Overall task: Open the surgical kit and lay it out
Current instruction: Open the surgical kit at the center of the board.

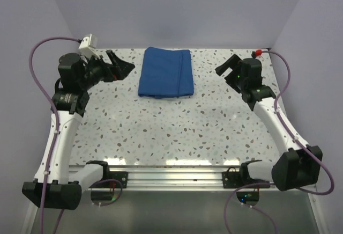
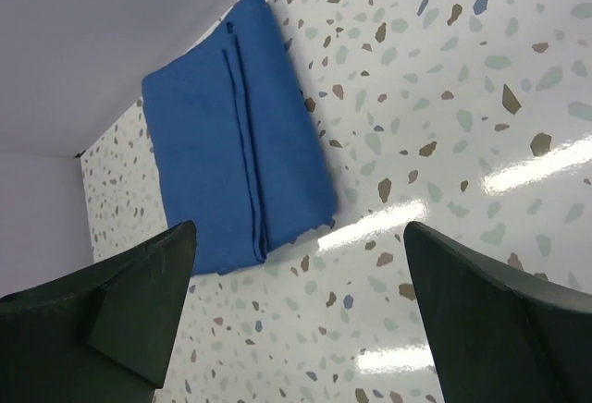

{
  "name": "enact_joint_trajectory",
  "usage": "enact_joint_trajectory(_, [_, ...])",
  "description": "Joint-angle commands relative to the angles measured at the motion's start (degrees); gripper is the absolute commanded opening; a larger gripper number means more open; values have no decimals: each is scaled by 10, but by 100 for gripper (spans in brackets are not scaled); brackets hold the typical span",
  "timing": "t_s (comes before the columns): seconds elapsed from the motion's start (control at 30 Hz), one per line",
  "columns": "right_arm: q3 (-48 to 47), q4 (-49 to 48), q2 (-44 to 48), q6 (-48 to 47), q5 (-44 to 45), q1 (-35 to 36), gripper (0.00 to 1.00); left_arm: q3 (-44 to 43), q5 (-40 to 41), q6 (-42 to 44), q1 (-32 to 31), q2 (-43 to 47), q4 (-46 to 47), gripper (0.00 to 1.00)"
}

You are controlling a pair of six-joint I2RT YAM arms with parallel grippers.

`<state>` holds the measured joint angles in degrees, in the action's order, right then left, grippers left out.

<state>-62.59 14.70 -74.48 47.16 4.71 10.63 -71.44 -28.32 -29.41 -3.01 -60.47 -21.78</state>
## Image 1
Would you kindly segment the blue surgical cloth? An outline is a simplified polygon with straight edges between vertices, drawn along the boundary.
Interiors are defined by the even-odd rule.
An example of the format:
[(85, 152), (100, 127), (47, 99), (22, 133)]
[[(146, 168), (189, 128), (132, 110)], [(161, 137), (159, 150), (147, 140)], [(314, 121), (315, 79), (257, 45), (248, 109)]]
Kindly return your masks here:
[(149, 47), (145, 50), (138, 86), (140, 97), (163, 99), (193, 94), (192, 61), (188, 49)]

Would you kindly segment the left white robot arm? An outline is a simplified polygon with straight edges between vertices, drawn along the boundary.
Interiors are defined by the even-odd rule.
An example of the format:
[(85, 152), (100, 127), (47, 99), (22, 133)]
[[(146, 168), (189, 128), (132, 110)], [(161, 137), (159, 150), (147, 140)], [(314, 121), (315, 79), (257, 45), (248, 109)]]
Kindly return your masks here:
[(107, 162), (92, 160), (86, 166), (69, 175), (69, 162), (74, 137), (83, 119), (90, 99), (88, 91), (99, 82), (122, 81), (135, 65), (118, 58), (107, 50), (103, 56), (91, 56), (83, 60), (77, 53), (59, 58), (60, 78), (55, 83), (52, 97), (50, 133), (43, 159), (33, 181), (25, 182), (22, 193), (37, 207), (74, 210), (82, 193), (94, 183), (106, 187), (111, 182)]

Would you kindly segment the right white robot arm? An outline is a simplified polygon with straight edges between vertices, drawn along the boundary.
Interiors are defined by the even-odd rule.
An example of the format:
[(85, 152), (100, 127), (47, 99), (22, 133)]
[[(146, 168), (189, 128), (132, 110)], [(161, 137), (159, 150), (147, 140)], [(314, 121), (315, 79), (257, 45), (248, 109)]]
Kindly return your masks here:
[(239, 181), (245, 187), (257, 182), (274, 183), (280, 191), (316, 184), (323, 153), (295, 130), (276, 101), (272, 89), (263, 84), (262, 64), (255, 57), (241, 59), (232, 55), (215, 70), (221, 76), (226, 70), (226, 83), (241, 95), (273, 138), (280, 157), (276, 163), (251, 160), (240, 166)]

